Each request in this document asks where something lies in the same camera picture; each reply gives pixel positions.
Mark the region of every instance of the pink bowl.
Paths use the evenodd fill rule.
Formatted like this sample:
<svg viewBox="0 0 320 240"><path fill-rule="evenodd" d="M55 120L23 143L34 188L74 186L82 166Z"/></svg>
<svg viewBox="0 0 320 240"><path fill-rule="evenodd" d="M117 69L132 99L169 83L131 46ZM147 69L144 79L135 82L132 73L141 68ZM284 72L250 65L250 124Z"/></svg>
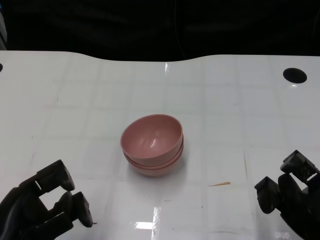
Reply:
<svg viewBox="0 0 320 240"><path fill-rule="evenodd" d="M138 165L135 162L133 162L127 155L124 155L124 156L128 160L128 162L130 163L130 165L134 168L134 170L136 170L138 173L145 175L145 176L150 176L150 177L160 177L165 174L168 174L173 169L175 169L175 167L179 163L179 159L181 157L183 150L184 150L184 144L182 143L182 146L181 146L179 152L177 153L177 155L169 161L170 164L166 164L165 167L162 167L162 166L158 166L158 168L153 167L154 169L150 169L152 167L143 167L141 165Z"/></svg>
<svg viewBox="0 0 320 240"><path fill-rule="evenodd" d="M121 148L133 162L154 167L171 160L182 140L183 130L177 119L155 114L131 123L121 136Z"/></svg>

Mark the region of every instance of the stain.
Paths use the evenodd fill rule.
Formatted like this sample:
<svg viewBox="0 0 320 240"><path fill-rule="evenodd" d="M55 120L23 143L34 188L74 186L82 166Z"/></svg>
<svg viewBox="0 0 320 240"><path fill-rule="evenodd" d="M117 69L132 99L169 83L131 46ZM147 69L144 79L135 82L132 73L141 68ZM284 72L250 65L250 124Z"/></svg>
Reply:
<svg viewBox="0 0 320 240"><path fill-rule="evenodd" d="M218 183L215 185L208 185L208 187L216 187L216 186L223 186L223 185L230 185L230 184L231 184L231 182L226 181L226 182Z"/></svg>
<svg viewBox="0 0 320 240"><path fill-rule="evenodd" d="M243 159L244 159L244 167L245 167L245 177L248 180L248 170L247 170L247 161L246 161L245 152L243 152Z"/></svg>

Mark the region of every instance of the white tabletop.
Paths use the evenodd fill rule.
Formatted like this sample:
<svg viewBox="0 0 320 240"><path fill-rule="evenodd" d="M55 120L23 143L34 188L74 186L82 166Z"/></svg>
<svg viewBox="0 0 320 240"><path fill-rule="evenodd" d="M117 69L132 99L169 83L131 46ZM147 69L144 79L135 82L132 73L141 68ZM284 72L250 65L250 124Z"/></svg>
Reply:
<svg viewBox="0 0 320 240"><path fill-rule="evenodd" d="M295 149L320 167L320 57L1 51L0 63L0 199L62 159L97 225L75 221L59 240L300 239L278 210L262 213L254 185L277 181ZM288 82L286 68L307 81ZM184 164L161 178L135 173L120 147L125 127L154 113L184 131ZM50 209L63 192L41 199Z"/></svg>

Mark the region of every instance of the hole in table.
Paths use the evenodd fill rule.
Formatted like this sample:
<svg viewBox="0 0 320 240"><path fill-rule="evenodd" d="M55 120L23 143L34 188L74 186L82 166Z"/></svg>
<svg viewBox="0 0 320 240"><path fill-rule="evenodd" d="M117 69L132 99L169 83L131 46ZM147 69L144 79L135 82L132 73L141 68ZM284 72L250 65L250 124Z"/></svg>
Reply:
<svg viewBox="0 0 320 240"><path fill-rule="evenodd" d="M302 84L307 80L305 72L298 68L287 68L283 71L283 77L293 84Z"/></svg>

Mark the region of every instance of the bowl rim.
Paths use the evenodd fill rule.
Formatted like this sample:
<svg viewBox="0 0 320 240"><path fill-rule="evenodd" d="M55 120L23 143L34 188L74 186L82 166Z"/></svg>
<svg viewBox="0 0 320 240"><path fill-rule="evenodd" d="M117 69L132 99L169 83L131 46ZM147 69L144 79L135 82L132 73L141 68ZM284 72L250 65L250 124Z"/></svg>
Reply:
<svg viewBox="0 0 320 240"><path fill-rule="evenodd" d="M124 136L125 132L127 131L127 129L128 129L131 125L133 125L134 123L136 123L136 122L138 122L138 121L140 121L140 120L142 120L142 119L150 118L150 117L154 117L154 116L165 116L165 117L169 117L169 118L174 119L174 120L179 124L180 129L181 129L181 134L180 134L180 136L179 136L179 138L178 138L178 141L177 141L168 151L165 151L165 152L163 152L163 153L161 153L161 154L159 154L159 155L155 155L155 156L140 157L140 156L135 156L135 155L132 155L132 154L128 153L128 152L124 149L124 147L123 147L123 145L122 145L122 139L123 139L123 136ZM180 121L179 121L178 119L176 119L175 117L173 117L173 116L170 116L170 115L167 115L167 114L162 114L162 113L157 113L157 114L151 114L151 115L147 115L147 116L140 117L140 118L138 118L137 120L135 120L135 121L133 121L132 123L130 123L130 124L125 128L125 130L123 131L123 133L122 133L122 135L121 135L120 145L121 145L122 151L123 151L128 157L136 158L136 159L141 159L141 160L146 160L146 159L157 158L157 157L159 157L159 156L161 156L161 155L164 155L164 154L166 154L166 153L169 153L172 149L174 149L174 148L176 147L176 145L177 145L177 143L180 141L181 137L182 137L182 141L183 141L184 131L183 131L183 127L182 127Z"/></svg>
<svg viewBox="0 0 320 240"><path fill-rule="evenodd" d="M136 162L134 162L128 155L124 154L124 157L126 158L126 160L134 167L139 168L139 169L143 169L143 170L148 170L148 171L155 171L155 170L160 170L160 169L165 169L169 166L171 166L172 164L174 164L176 161L178 161L178 159L181 157L182 153L184 151L184 141L182 140L182 144L181 147L179 148L179 151L177 152L177 154L171 158L169 161L167 161L166 163L159 165L159 166L143 166L140 164L137 164Z"/></svg>

